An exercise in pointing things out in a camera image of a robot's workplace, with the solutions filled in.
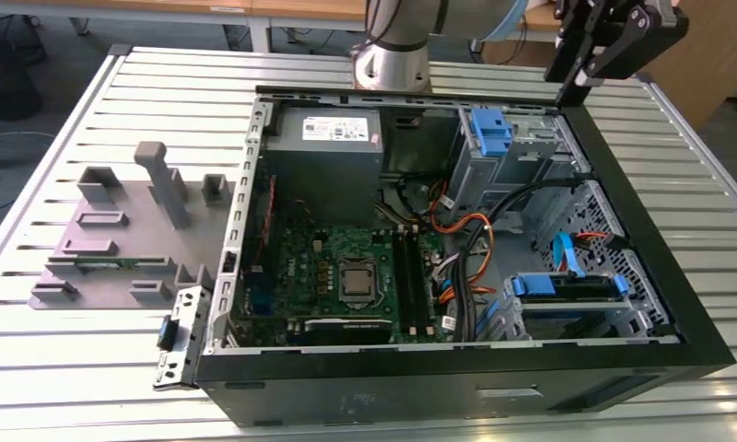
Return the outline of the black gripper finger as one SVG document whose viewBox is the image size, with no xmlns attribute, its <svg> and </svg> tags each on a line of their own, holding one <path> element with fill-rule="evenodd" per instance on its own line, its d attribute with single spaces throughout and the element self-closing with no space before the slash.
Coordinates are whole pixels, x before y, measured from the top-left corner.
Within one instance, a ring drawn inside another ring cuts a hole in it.
<svg viewBox="0 0 737 442">
<path fill-rule="evenodd" d="M 589 15 L 595 18 L 595 49 L 585 68 L 597 86 L 607 79 L 632 76 L 683 39 L 689 27 L 679 7 L 676 19 L 663 19 L 652 8 L 641 6 L 624 17 L 611 17 L 604 4 L 597 4 Z"/>
<path fill-rule="evenodd" d="M 559 108 L 580 106 L 597 87 L 597 80 L 588 76 L 585 68 L 595 49 L 593 30 L 592 16 L 565 17 L 557 34 L 555 59 L 544 74 L 546 82 L 561 85 L 555 100 Z"/>
</svg>

